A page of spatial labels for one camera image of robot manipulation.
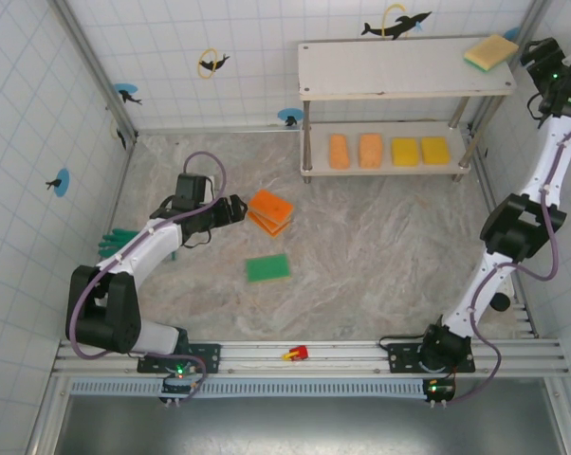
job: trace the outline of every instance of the orange sponge stack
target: orange sponge stack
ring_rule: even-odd
[[[281,197],[260,190],[248,204],[248,218],[273,239],[289,226],[294,206]]]

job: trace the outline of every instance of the black mounting plate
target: black mounting plate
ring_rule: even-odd
[[[391,373],[428,373],[420,366],[419,348],[421,343],[391,343],[387,344],[389,353],[389,368]],[[473,359],[465,360],[456,367],[457,373],[475,373]],[[450,373],[448,367],[435,373]]]
[[[220,365],[220,345],[219,344],[190,344],[190,355],[199,357],[206,364],[208,374],[218,373]],[[170,374],[177,365],[187,363],[186,360],[178,358],[151,357],[149,355],[138,361],[138,373],[159,373]]]

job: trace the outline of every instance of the white tiled wall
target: white tiled wall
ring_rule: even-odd
[[[554,1],[535,39],[555,37],[565,53],[571,51],[571,0]],[[525,109],[528,98],[536,93],[532,80],[521,68],[515,74],[517,93],[509,97],[488,128],[488,172],[497,200],[518,191],[536,149],[537,123]],[[561,267],[557,277],[547,283],[523,277],[532,314],[543,336],[559,337],[571,365],[571,164],[562,186],[561,209],[568,216],[557,233]],[[550,250],[544,247],[528,261],[530,268],[547,273],[551,266]]]
[[[96,261],[126,157],[110,121],[46,0],[1,0],[0,454],[24,453],[70,273]],[[64,167],[59,198],[45,182]]]
[[[376,39],[388,0],[70,0],[112,82],[138,87],[126,108],[139,129],[284,124],[302,108],[297,44]],[[530,0],[402,0],[402,14],[432,14],[410,37],[504,33],[520,25]],[[213,77],[197,74],[202,53],[230,56]],[[205,59],[212,61],[213,56]],[[479,100],[470,103],[470,119]],[[311,103],[319,121],[448,118],[457,100]]]

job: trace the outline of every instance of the white shelf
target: white shelf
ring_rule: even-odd
[[[387,100],[509,95],[508,65],[484,72],[463,54],[484,38],[303,43],[301,100]]]
[[[359,163],[359,135],[379,133],[382,135],[382,166],[378,169],[361,169]],[[330,168],[330,135],[347,136],[351,167],[345,170]],[[393,137],[445,137],[448,141],[451,161],[447,165],[394,166],[391,160],[391,139]],[[461,169],[458,161],[465,154],[465,143],[458,128],[450,129],[444,121],[392,121],[365,123],[313,123],[311,124],[311,157],[313,169],[303,172],[304,134],[301,134],[301,173],[305,176],[342,175],[410,175],[445,173],[468,173],[470,168]]]

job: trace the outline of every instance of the shelf leg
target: shelf leg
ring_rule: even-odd
[[[479,139],[481,139],[482,136],[484,135],[486,128],[488,128],[489,122],[492,120],[492,117],[494,117],[494,114],[496,113],[498,108],[501,106],[504,99],[505,99],[505,97],[498,97],[498,99],[490,106],[489,112],[486,113],[486,115],[482,119],[481,123],[477,126],[477,130],[475,131],[475,136],[473,136],[473,139],[471,140],[471,142],[469,143],[469,146],[467,147],[467,151],[465,152],[463,157],[460,158],[460,161],[458,162],[458,166],[461,169],[467,169],[469,167],[469,165],[471,163],[471,158],[473,157],[473,151],[477,148],[477,144],[479,143]],[[452,180],[455,183],[460,182],[462,180],[462,178],[463,178],[463,174],[461,174],[461,173],[458,173],[457,175],[452,176]]]
[[[462,97],[458,102],[456,110],[448,122],[448,126],[450,126],[451,129],[458,127],[458,122],[460,121],[460,118],[463,117],[463,112],[465,112],[465,108],[467,107],[468,102],[469,97]]]
[[[311,101],[303,101],[304,119],[303,119],[303,172],[309,172],[313,169],[313,161],[311,159],[311,119],[309,118],[309,111]],[[303,176],[304,183],[311,183],[310,176]]]

